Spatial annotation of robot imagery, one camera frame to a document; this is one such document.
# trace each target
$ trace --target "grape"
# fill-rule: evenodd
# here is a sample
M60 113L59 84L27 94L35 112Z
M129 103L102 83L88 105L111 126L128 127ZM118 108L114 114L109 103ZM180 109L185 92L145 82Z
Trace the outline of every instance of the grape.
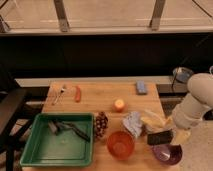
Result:
M105 112L99 112L98 116L94 120L94 136L96 139L100 139L106 132L108 124L108 118Z

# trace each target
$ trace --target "glass panel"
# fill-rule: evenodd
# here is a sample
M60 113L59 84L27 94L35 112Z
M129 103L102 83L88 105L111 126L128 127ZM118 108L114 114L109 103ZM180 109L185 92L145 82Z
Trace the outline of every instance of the glass panel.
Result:
M59 27L52 0L9 0L0 14L14 29Z
M167 0L161 18L161 26L213 26L213 20L192 0Z
M149 26L155 0L64 0L70 27Z

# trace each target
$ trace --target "black wall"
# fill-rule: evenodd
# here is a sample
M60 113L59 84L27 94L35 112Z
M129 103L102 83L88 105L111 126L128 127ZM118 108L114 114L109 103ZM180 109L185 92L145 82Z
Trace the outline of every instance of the black wall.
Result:
M184 59L182 66L207 72L213 35L0 37L0 62L15 77L171 75Z

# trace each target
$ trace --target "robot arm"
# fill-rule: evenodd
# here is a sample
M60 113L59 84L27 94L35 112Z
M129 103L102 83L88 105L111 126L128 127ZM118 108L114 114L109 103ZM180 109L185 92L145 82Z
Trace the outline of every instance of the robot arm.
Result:
M171 122L165 126L164 132L148 135L149 145L165 142L170 142L171 145L182 144L189 138L190 128L201 122L203 115L213 109L213 76L211 74L193 75L187 86L189 93L172 111Z
M187 86L189 93L172 112L174 124L184 130L196 126L202 121L203 115L213 108L213 76L193 75Z

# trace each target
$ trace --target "purple cup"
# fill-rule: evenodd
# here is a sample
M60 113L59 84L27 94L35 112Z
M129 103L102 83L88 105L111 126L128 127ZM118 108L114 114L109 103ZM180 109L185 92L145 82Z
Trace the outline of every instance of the purple cup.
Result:
M182 148L180 145L161 144L152 146L154 156L162 163L175 165L182 158Z

